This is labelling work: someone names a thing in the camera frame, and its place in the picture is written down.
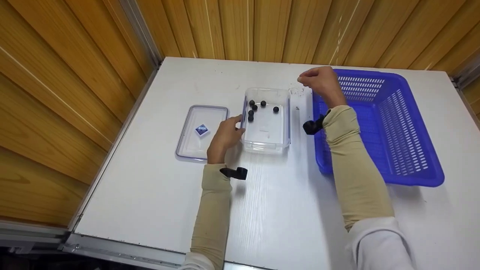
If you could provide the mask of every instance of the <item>blue plastic basket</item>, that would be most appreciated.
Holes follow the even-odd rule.
[[[407,81],[400,75],[337,69],[348,104],[357,113],[360,136],[386,183],[439,186],[444,173]],[[313,117],[327,105],[313,94]],[[333,173],[325,131],[315,135],[320,172]]]

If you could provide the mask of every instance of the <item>hand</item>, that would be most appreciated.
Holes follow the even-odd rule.
[[[303,84],[303,86],[310,87],[315,93],[320,95],[331,109],[347,104],[336,73],[330,66],[309,69],[300,74],[297,81]]]
[[[241,118],[242,115],[238,115],[230,117],[220,123],[210,143],[210,147],[207,149],[208,164],[225,163],[227,149],[234,147],[245,132],[244,128],[237,129],[235,127],[235,124],[240,122]]]

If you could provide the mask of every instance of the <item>purple label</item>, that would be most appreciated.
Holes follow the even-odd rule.
[[[195,130],[197,131],[198,135],[202,135],[203,133],[208,131],[207,127],[204,124],[200,125]]]

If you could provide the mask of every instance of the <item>arm sleeve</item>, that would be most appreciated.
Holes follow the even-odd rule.
[[[198,208],[192,245],[182,270],[221,270],[230,222],[230,179],[220,169],[225,164],[206,164],[202,197]]]
[[[346,105],[333,108],[325,117],[324,128],[347,231],[363,219],[393,217],[385,182],[360,138],[355,111]]]
[[[413,269],[385,182],[360,138],[355,111],[350,106],[333,108],[324,128],[352,265],[359,270]]]

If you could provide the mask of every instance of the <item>beige sleeve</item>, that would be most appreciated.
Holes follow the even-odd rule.
[[[202,198],[193,228],[191,252],[202,254],[214,265],[223,268],[230,222],[230,179],[220,169],[225,164],[206,164],[202,180]]]
[[[345,229],[363,219],[394,216],[385,182],[360,138],[355,111],[346,105],[333,108],[324,129]]]

